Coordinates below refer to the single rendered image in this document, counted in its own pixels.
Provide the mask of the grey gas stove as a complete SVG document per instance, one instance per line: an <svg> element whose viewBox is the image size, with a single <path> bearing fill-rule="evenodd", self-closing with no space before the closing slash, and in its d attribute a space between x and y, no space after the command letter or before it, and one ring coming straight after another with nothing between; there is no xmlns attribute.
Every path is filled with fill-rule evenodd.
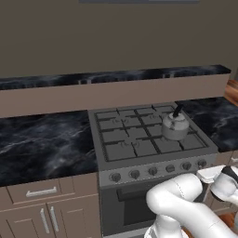
<svg viewBox="0 0 238 238"><path fill-rule="evenodd" d="M104 187L194 174L201 169L198 167L201 159L206 160L203 168L215 163L218 147L195 123L190 123L188 135L181 141L162 136L162 120L177 107L176 103L168 102L88 113L99 167L99 197ZM182 167L186 162L192 164L189 170ZM168 165L173 165L175 171L168 173L165 170ZM157 174L152 176L148 170L154 166ZM130 177L132 170L139 171L137 179ZM112 173L119 173L121 179L112 181Z"/></svg>

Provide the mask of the brown drawer front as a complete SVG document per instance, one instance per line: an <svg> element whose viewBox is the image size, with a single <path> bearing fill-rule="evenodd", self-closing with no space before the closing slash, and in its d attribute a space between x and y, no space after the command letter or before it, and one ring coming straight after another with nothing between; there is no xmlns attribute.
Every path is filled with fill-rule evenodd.
<svg viewBox="0 0 238 238"><path fill-rule="evenodd" d="M231 157L233 157L233 158L238 158L238 150L237 150L237 151L234 151L234 152L232 153L232 156L231 156ZM237 163L237 164L234 164L234 163L231 161L231 159L230 159L230 161L229 161L229 165L238 167L238 163Z"/></svg>
<svg viewBox="0 0 238 238"><path fill-rule="evenodd" d="M35 196L35 197L26 197L27 191L36 192L36 191L41 191L46 189L52 189L53 187L57 187L58 192L47 194L47 195ZM43 198L48 198L50 196L61 194L60 182L57 178L25 183L20 185L14 185L14 186L7 186L7 190L14 203L21 203L21 202L32 201L36 199L43 199Z"/></svg>

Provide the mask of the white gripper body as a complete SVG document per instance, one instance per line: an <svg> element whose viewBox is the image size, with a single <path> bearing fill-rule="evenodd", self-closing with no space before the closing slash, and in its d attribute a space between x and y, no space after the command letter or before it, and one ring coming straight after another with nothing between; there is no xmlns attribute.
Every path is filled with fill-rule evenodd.
<svg viewBox="0 0 238 238"><path fill-rule="evenodd" d="M197 171L196 176L203 183L213 183L225 165L217 165Z"/></svg>

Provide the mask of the grey oven door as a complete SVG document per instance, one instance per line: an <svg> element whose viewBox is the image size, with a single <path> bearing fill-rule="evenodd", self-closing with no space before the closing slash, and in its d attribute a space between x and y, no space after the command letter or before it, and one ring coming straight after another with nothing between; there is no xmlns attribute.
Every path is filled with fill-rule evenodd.
<svg viewBox="0 0 238 238"><path fill-rule="evenodd" d="M171 179L163 177L126 184L112 185L100 189L101 226L103 238L143 238L145 231L155 221L155 214L147 207L144 197L117 199L116 190L123 186L141 183L162 183Z"/></svg>

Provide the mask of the brown cupboard door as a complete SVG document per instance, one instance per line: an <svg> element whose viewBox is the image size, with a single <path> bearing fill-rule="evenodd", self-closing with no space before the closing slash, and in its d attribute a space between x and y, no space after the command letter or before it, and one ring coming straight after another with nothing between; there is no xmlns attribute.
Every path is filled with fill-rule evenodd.
<svg viewBox="0 0 238 238"><path fill-rule="evenodd" d="M41 208L45 210L49 234L40 216ZM46 205L30 205L0 212L0 238L55 238Z"/></svg>
<svg viewBox="0 0 238 238"><path fill-rule="evenodd" d="M59 201L54 208L59 238L101 238L97 195Z"/></svg>

